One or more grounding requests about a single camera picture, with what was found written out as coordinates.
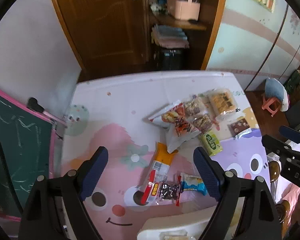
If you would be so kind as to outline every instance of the green flower print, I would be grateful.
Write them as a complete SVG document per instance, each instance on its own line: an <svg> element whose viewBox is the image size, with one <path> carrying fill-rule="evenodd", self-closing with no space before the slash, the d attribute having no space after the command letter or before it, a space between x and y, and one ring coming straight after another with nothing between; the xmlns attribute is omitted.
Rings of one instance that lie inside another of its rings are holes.
<svg viewBox="0 0 300 240"><path fill-rule="evenodd" d="M128 166L129 171L133 171L135 167L145 168L149 163L144 160L141 156L146 155L148 152L148 146L143 145L141 147L136 147L134 144L127 146L128 155L121 158L121 163Z"/></svg>

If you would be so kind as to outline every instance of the brown door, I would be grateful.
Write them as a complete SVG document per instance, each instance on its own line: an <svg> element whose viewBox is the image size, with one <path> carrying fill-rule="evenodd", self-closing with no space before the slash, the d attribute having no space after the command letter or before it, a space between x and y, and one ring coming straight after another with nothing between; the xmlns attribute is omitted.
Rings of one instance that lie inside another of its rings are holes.
<svg viewBox="0 0 300 240"><path fill-rule="evenodd" d="M133 73L145 63L143 0L55 0L54 6L90 78Z"/></svg>

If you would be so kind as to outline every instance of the pink plastic stool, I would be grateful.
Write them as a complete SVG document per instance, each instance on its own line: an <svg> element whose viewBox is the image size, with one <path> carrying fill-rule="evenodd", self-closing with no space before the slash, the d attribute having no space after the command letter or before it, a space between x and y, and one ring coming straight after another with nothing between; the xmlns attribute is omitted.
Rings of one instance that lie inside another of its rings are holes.
<svg viewBox="0 0 300 240"><path fill-rule="evenodd" d="M268 99L266 100L266 99L265 99L265 94L263 93L263 94L262 94L262 101L263 101L262 109L263 109L263 110L267 109L267 110L271 113L271 116L272 116L272 117L273 117L274 114L275 114L276 112L278 112L278 110L281 108L281 103L280 103L280 101L279 101L278 98L273 97L273 98L268 98ZM272 104L274 104L275 110L272 110L272 109L270 108L270 106L271 106Z"/></svg>

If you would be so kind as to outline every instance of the silver bolt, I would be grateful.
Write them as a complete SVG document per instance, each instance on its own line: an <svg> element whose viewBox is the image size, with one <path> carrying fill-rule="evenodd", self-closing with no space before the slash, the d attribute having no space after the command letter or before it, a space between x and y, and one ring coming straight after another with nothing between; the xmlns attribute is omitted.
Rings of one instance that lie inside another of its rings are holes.
<svg viewBox="0 0 300 240"><path fill-rule="evenodd" d="M233 177L233 172L232 172L232 171L226 171L226 172L225 172L225 175L226 175L228 178L232 178L232 177Z"/></svg>
<svg viewBox="0 0 300 240"><path fill-rule="evenodd" d="M262 176L257 176L257 180L259 182L264 182L265 181L265 179Z"/></svg>
<svg viewBox="0 0 300 240"><path fill-rule="evenodd" d="M44 180L44 176L43 175L39 175L38 177L37 177L37 181L43 181Z"/></svg>
<svg viewBox="0 0 300 240"><path fill-rule="evenodd" d="M77 174L77 171L76 170L69 170L67 174L68 174L69 177L72 177L72 176L75 176Z"/></svg>

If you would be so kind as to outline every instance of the yellow-green snack package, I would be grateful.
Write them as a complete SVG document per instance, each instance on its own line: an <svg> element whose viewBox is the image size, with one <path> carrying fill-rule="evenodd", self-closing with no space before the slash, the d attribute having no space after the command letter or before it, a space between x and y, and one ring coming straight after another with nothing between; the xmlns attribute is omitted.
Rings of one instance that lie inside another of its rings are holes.
<svg viewBox="0 0 300 240"><path fill-rule="evenodd" d="M223 147L213 131L208 131L205 134L200 135L199 140L207 149L209 156L216 155L223 150Z"/></svg>

